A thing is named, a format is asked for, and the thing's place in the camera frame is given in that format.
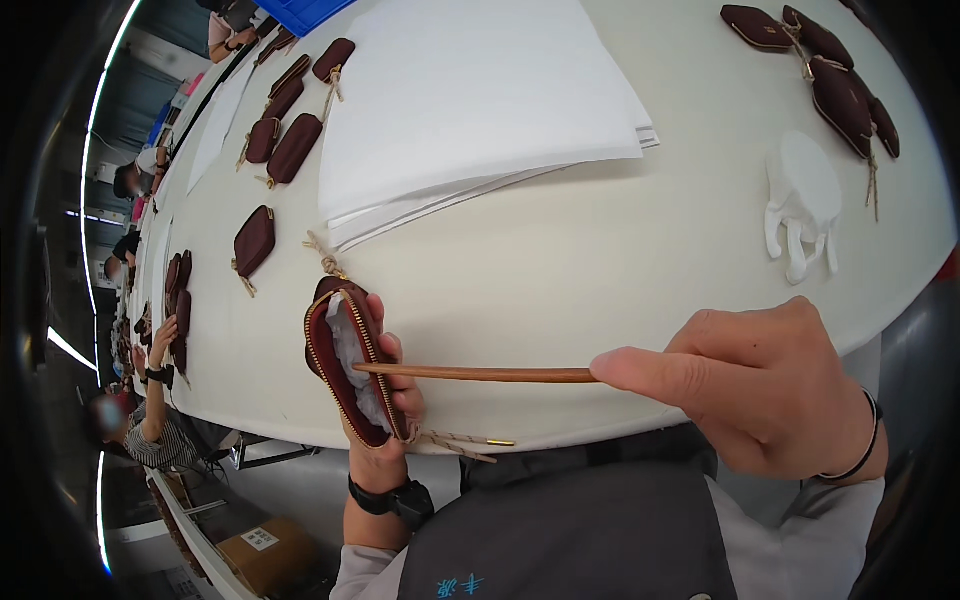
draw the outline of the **hand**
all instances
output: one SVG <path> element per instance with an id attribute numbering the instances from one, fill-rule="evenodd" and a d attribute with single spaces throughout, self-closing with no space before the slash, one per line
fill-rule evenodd
<path id="1" fill-rule="evenodd" d="M 140 346 L 133 347 L 133 367 L 136 369 L 136 374 L 140 379 L 143 379 L 147 376 L 147 370 L 144 364 L 147 361 L 147 353 L 143 351 L 143 348 Z"/>
<path id="2" fill-rule="evenodd" d="M 593 359 L 600 381 L 679 406 L 732 470 L 778 479 L 841 474 L 874 421 L 806 298 L 770 310 L 700 311 L 661 354 L 620 348 Z M 885 432 L 850 484 L 882 477 Z"/>
<path id="3" fill-rule="evenodd" d="M 367 306 L 373 318 L 373 329 L 377 343 L 384 354 L 395 362 L 403 362 L 403 347 L 393 333 L 383 333 L 383 300 L 377 294 L 367 296 Z M 423 395 L 417 388 L 413 377 L 387 375 L 390 387 L 394 389 L 394 406 L 402 411 L 408 422 L 422 419 Z M 353 481 L 370 493 L 385 493 L 402 486 L 407 478 L 407 460 L 404 456 L 406 444 L 397 438 L 391 439 L 381 448 L 371 450 L 357 440 L 356 435 L 344 423 L 344 431 L 350 440 L 350 476 Z"/>
<path id="4" fill-rule="evenodd" d="M 150 369 L 159 371 L 163 365 L 163 356 L 167 353 L 170 343 L 177 339 L 177 315 L 163 322 L 160 329 L 154 334 L 154 347 L 150 350 Z"/>
<path id="5" fill-rule="evenodd" d="M 236 47 L 236 44 L 253 43 L 254 41 L 256 41 L 256 29 L 253 27 L 249 27 L 243 30 L 242 32 L 240 32 L 239 34 L 237 34 L 234 40 L 235 40 L 234 47 Z"/>

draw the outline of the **striped shirt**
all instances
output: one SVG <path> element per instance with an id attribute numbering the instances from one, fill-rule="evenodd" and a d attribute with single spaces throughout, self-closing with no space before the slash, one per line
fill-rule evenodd
<path id="1" fill-rule="evenodd" d="M 159 470 L 187 470 L 200 460 L 193 443 L 169 419 L 163 425 L 160 438 L 148 442 L 143 437 L 143 420 L 147 416 L 147 402 L 143 401 L 130 415 L 130 428 L 123 446 L 136 462 Z"/>

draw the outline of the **white sleeve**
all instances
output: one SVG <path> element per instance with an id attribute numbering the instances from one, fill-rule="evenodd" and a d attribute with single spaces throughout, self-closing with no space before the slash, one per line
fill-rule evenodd
<path id="1" fill-rule="evenodd" d="M 159 146 L 157 146 L 141 152 L 136 158 L 136 166 L 140 167 L 140 170 L 144 173 L 153 175 L 156 171 L 156 152 L 159 149 Z"/>
<path id="2" fill-rule="evenodd" d="M 807 481 L 768 529 L 708 479 L 727 564 L 741 600 L 847 598 L 867 555 L 884 480 L 838 487 Z"/>
<path id="3" fill-rule="evenodd" d="M 406 558 L 406 548 L 397 554 L 392 550 L 345 545 L 330 600 L 393 600 L 400 588 Z"/>

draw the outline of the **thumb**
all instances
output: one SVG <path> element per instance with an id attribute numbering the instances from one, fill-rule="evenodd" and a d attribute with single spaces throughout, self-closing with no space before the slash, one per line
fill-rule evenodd
<path id="1" fill-rule="evenodd" d="M 770 431 L 776 405 L 770 399 L 781 387 L 762 369 L 629 347 L 600 354 L 590 363 L 590 373 L 617 390 L 677 406 L 696 420 L 716 417 L 760 440 Z"/>

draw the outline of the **wooden stick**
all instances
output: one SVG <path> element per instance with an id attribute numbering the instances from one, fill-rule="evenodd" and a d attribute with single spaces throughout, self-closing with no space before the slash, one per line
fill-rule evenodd
<path id="1" fill-rule="evenodd" d="M 509 383 L 597 383 L 597 380 L 590 374 L 590 369 L 471 369 L 464 367 L 384 365 L 380 363 L 355 363 L 353 368 L 362 372 L 407 375 L 427 379 L 503 381 Z"/>

